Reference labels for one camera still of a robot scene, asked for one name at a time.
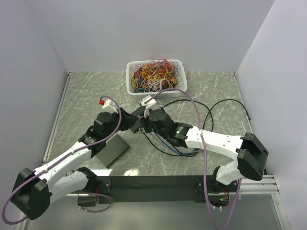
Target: gray marble surface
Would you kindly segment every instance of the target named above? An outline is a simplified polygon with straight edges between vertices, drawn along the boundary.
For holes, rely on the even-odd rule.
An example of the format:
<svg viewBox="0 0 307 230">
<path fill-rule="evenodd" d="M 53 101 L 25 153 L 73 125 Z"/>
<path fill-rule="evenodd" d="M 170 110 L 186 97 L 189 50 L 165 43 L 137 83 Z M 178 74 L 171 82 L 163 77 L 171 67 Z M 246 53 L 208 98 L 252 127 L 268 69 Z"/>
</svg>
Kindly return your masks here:
<svg viewBox="0 0 307 230">
<path fill-rule="evenodd" d="M 240 92 L 232 72 L 187 72 L 188 90 L 193 99 L 209 107 L 222 99 L 242 101 Z M 78 138 L 93 124 L 97 114 L 101 112 L 98 99 L 106 94 L 116 99 L 121 107 L 131 113 L 139 107 L 139 100 L 133 99 L 126 89 L 125 72 L 74 72 L 59 115 L 59 123 L 54 133 L 54 141 L 49 152 L 49 161 L 70 148 Z M 178 98 L 157 99 L 159 106 Z M 204 120 L 207 110 L 198 105 L 201 119 Z M 175 121 L 197 125 L 196 113 L 191 102 L 175 103 L 165 111 Z M 213 109 L 214 132 L 229 135 L 244 135 L 251 128 L 244 109 L 236 102 L 223 102 Z M 211 129 L 211 121 L 205 129 Z M 131 148 L 110 168 L 110 175 L 201 175 L 203 174 L 204 154 L 195 157 L 171 157 L 157 151 L 141 133 L 133 134 L 130 130 L 120 134 Z M 150 135 L 153 142 L 162 150 L 166 150 Z M 225 165 L 231 159 L 223 155 L 209 152 L 208 173 L 211 174 L 218 165 Z M 82 166 L 92 170 L 103 170 L 105 166 L 96 158 L 86 161 Z"/>
</svg>

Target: tangled colorful wires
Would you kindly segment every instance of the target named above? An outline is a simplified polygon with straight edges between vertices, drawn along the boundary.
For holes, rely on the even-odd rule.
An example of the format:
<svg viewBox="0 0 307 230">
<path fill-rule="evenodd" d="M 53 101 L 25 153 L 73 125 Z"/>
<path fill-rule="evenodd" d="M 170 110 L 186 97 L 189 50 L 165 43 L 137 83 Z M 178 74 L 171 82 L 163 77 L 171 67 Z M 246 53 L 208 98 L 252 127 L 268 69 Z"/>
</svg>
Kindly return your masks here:
<svg viewBox="0 0 307 230">
<path fill-rule="evenodd" d="M 180 66 L 175 62 L 161 59 L 135 67 L 131 78 L 134 92 L 159 92 L 174 88 L 178 84 Z"/>
</svg>

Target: white wall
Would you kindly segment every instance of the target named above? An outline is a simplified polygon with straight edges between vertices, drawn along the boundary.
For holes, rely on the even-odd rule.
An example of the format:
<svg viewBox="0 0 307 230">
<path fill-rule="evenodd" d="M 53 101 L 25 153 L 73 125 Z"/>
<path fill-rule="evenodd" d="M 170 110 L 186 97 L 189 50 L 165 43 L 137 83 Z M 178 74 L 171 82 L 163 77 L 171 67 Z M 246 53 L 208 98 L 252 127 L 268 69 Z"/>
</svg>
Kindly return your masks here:
<svg viewBox="0 0 307 230">
<path fill-rule="evenodd" d="M 17 174 L 42 162 L 67 73 L 25 0 L 0 7 L 0 206 Z M 15 221 L 18 209 L 6 216 Z M 0 229 L 11 229 L 0 221 Z"/>
<path fill-rule="evenodd" d="M 274 0 L 28 0 L 67 70 L 180 59 L 237 71 Z"/>
<path fill-rule="evenodd" d="M 306 0 L 276 0 L 237 77 L 294 230 L 307 226 L 306 9 Z"/>
</svg>

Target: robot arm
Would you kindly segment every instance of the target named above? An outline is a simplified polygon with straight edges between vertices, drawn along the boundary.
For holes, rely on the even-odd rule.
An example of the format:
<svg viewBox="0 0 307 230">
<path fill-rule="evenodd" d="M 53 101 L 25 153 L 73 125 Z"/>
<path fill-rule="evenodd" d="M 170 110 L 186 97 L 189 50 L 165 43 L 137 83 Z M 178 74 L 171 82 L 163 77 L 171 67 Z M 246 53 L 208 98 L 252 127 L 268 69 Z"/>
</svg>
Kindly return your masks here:
<svg viewBox="0 0 307 230">
<path fill-rule="evenodd" d="M 173 146 L 199 149 L 204 148 L 201 141 L 202 135 L 206 141 L 207 150 L 233 159 L 231 163 L 217 167 L 213 176 L 210 176 L 210 180 L 207 180 L 207 183 L 211 183 L 211 187 L 214 188 L 214 191 L 211 192 L 224 191 L 225 185 L 242 177 L 256 181 L 262 179 L 268 152 L 253 134 L 246 133 L 244 137 L 229 136 L 174 122 L 162 108 L 157 109 L 155 100 L 145 104 L 147 99 L 144 98 L 141 103 L 144 113 L 139 116 L 130 115 L 120 108 L 122 117 L 120 131 L 127 130 L 139 120 L 145 132 L 154 131 Z M 89 169 L 83 167 L 70 176 L 65 175 L 99 153 L 106 146 L 106 142 L 94 143 L 110 135 L 118 122 L 118 110 L 110 100 L 107 100 L 103 111 L 94 121 L 94 125 L 89 127 L 71 149 L 34 171 L 24 169 L 18 174 L 13 190 L 29 178 L 45 172 L 18 191 L 12 197 L 12 203 L 30 219 L 36 219 L 46 211 L 51 203 L 66 194 L 77 190 L 95 191 L 97 188 L 96 175 Z M 48 170 L 48 167 L 54 163 L 58 164 L 52 170 Z"/>
<path fill-rule="evenodd" d="M 146 104 L 145 101 L 148 99 L 143 99 L 145 113 L 141 118 L 146 133 L 154 131 L 176 147 L 204 149 L 202 135 L 206 141 L 207 150 L 233 159 L 231 163 L 215 169 L 213 183 L 217 181 L 223 187 L 243 177 L 254 181 L 262 179 L 268 151 L 254 134 L 223 135 L 174 122 L 162 108 L 156 108 L 154 100 Z"/>
</svg>

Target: white plastic basket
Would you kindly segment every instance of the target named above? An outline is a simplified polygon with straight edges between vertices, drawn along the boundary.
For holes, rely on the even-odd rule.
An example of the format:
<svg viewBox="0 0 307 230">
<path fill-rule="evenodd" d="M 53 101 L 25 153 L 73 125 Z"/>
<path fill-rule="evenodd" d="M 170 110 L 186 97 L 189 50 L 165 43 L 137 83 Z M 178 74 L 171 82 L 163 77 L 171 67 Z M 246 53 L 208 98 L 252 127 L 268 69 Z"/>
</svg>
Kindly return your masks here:
<svg viewBox="0 0 307 230">
<path fill-rule="evenodd" d="M 134 92 L 132 86 L 131 86 L 131 79 L 133 77 L 133 70 L 134 68 L 137 66 L 138 68 L 140 68 L 142 65 L 145 65 L 150 61 L 132 61 L 129 62 L 127 64 L 127 70 L 126 70 L 126 86 L 127 86 L 127 92 L 132 95 L 135 99 L 142 99 L 148 95 L 155 95 L 157 94 L 157 92 Z M 177 89 L 181 89 L 183 91 L 186 91 L 188 89 L 188 85 L 187 85 L 187 77 L 186 74 L 184 72 L 184 68 L 183 65 L 181 63 L 181 61 L 179 60 L 168 60 L 168 61 L 172 61 L 177 63 L 177 65 L 180 66 L 180 71 L 177 77 L 178 79 L 178 84 L 176 85 L 175 88 Z M 157 96 L 156 98 L 169 98 L 169 97 L 179 97 L 181 94 L 181 92 L 179 91 L 169 91 L 169 92 L 163 92 L 162 94 L 160 94 L 159 96 Z"/>
</svg>

